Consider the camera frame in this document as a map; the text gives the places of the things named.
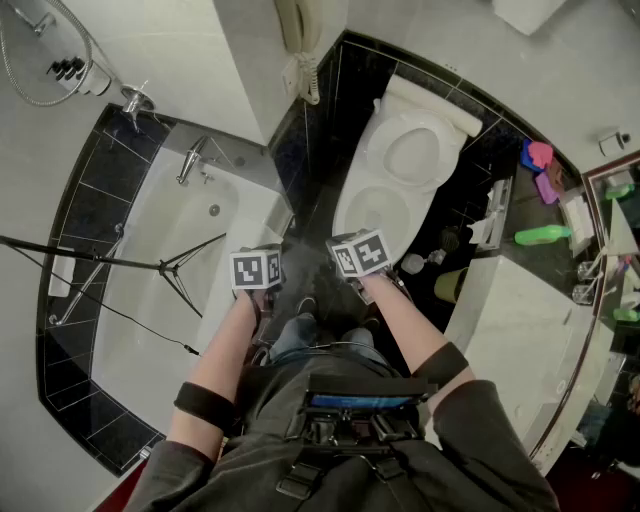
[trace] sleeve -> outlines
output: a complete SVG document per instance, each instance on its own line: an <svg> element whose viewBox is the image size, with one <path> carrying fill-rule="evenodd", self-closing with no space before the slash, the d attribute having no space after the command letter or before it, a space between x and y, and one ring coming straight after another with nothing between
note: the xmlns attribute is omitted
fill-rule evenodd
<svg viewBox="0 0 640 512"><path fill-rule="evenodd" d="M207 483L213 465L208 457L190 446L159 442L125 512L173 509Z"/></svg>
<svg viewBox="0 0 640 512"><path fill-rule="evenodd" d="M440 403L433 419L445 454L457 457L474 478L507 501L515 493L514 505L522 500L530 510L559 510L555 494L511 427L493 382L461 385Z"/></svg>

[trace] white bathtub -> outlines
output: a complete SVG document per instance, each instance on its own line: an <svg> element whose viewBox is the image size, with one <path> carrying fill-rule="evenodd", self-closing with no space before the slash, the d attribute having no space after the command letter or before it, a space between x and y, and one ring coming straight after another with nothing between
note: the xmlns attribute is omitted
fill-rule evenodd
<svg viewBox="0 0 640 512"><path fill-rule="evenodd" d="M117 256L155 263L226 232L179 272L203 318L150 270L113 267L105 303L202 352L233 302L229 252L281 242L292 214L281 194L210 165L194 167L189 186L181 187L175 177L183 160L184 156L168 149L158 152L133 205ZM201 170L214 179L205 184ZM209 213L214 204L220 207L217 216ZM92 377L160 432L166 433L173 400L197 360L180 345L102 309Z"/></svg>

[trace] wall-mounted telephone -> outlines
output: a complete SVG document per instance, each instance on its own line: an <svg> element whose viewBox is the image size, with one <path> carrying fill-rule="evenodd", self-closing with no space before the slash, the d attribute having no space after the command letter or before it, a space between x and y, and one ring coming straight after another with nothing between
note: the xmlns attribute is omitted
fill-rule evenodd
<svg viewBox="0 0 640 512"><path fill-rule="evenodd" d="M275 0L284 43L298 59L302 79L300 95L312 105L320 102L318 71L311 52L322 32L322 0Z"/></svg>

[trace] elbow strap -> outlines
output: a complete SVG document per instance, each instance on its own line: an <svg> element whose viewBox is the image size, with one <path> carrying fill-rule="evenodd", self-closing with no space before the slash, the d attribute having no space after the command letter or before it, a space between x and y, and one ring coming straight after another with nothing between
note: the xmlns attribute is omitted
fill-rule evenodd
<svg viewBox="0 0 640 512"><path fill-rule="evenodd" d="M235 409L229 400L191 382L182 385L173 405L218 427L222 432L229 430L235 419Z"/></svg>
<svg viewBox="0 0 640 512"><path fill-rule="evenodd" d="M464 370L469 363L453 343L448 342L413 372L412 377L422 377L430 384L442 388Z"/></svg>

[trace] blue screen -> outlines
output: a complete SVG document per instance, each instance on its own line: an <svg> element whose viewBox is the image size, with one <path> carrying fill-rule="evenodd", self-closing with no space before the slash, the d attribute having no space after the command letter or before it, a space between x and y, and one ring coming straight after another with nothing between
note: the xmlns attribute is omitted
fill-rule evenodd
<svg viewBox="0 0 640 512"><path fill-rule="evenodd" d="M389 409L399 407L411 400L407 396L335 396L315 395L311 399L314 407L334 407L338 409Z"/></svg>

